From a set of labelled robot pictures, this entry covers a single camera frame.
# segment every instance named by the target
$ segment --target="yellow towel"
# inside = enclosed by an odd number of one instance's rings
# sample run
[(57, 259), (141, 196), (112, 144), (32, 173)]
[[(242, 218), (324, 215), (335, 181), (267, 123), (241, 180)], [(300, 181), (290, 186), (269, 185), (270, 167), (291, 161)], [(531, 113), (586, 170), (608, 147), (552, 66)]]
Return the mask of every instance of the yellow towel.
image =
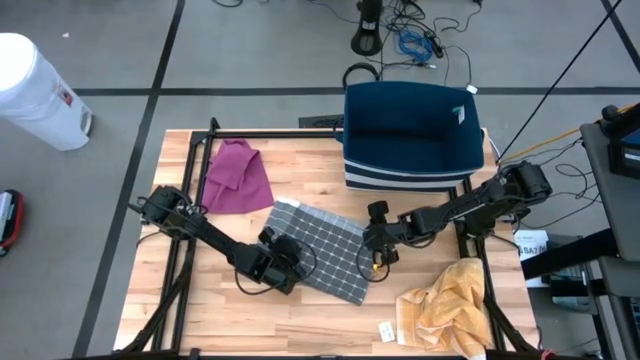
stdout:
[(492, 340), (483, 297), (482, 262), (456, 262), (431, 287), (413, 289), (398, 297), (398, 343), (485, 359), (485, 347), (491, 346)]

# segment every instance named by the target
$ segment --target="pink cloth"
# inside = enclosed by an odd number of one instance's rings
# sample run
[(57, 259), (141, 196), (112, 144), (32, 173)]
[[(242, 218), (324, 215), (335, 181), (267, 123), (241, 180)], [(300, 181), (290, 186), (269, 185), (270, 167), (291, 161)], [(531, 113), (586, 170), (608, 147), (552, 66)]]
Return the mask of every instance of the pink cloth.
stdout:
[(202, 204), (213, 214), (246, 214), (273, 206), (260, 152), (244, 139), (225, 139), (209, 162)]

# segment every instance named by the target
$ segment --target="white trash can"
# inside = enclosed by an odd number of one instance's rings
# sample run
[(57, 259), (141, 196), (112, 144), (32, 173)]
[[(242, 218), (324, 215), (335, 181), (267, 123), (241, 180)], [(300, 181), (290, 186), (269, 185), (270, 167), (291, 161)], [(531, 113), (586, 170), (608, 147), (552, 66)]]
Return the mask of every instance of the white trash can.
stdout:
[(89, 141), (93, 113), (31, 40), (0, 33), (0, 119), (66, 151)]

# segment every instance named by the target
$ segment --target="gray checkered cloth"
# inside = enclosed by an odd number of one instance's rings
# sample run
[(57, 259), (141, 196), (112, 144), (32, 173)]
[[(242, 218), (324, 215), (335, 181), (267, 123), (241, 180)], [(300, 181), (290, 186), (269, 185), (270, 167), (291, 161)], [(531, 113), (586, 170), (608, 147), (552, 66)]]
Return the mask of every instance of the gray checkered cloth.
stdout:
[[(369, 282), (356, 269), (356, 253), (362, 244), (363, 229), (355, 221), (299, 203), (278, 199), (265, 226), (277, 235), (287, 234), (309, 244), (316, 252), (318, 265), (304, 283), (356, 305), (362, 304)], [(301, 266), (308, 272), (313, 255), (301, 245)], [(371, 252), (360, 251), (362, 273), (372, 273)]]

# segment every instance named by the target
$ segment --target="wooden tabletop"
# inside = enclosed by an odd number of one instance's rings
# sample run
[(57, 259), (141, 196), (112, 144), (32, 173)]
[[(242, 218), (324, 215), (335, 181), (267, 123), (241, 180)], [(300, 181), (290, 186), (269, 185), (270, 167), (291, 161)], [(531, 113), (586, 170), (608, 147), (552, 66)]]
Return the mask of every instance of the wooden tabletop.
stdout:
[[(180, 188), (191, 132), (167, 131), (154, 187)], [(485, 166), (473, 175), (474, 187), (496, 172), (486, 139)], [(260, 150), (274, 197), (293, 198), (362, 224), (368, 222), (367, 204), (374, 201), (389, 202), (390, 219), (416, 207), (448, 201), (446, 193), (348, 190), (342, 146), (333, 139), (250, 139), (249, 143)], [(216, 140), (214, 153), (219, 146), (220, 140)], [(203, 146), (199, 146), (192, 197), (202, 151)], [(208, 218), (232, 238), (254, 243), (269, 211), (209, 215)], [(141, 236), (154, 231), (157, 229), (151, 226), (143, 227)], [(499, 225), (496, 233), (513, 238), (507, 225)], [(157, 235), (139, 246), (114, 349), (133, 340), (158, 305), (169, 245), (167, 237)], [(498, 304), (535, 346), (538, 333), (517, 250), (491, 238), (486, 241), (486, 250)], [(422, 250), (398, 246), (398, 252), (401, 260), (393, 264), (389, 278), (371, 284), (364, 304), (356, 306), (304, 285), (297, 285), (289, 296), (276, 291), (261, 296), (244, 295), (236, 288), (232, 267), (226, 259), (198, 242), (182, 352), (198, 347), (209, 355), (425, 354), (421, 349), (383, 343), (378, 324), (390, 321), (395, 326), (396, 297), (412, 288), (429, 286), (447, 266), (459, 260), (455, 232), (450, 225), (431, 246)], [(250, 290), (262, 288), (247, 279), (241, 282)], [(173, 329), (173, 313), (170, 312), (167, 322), (165, 347)]]

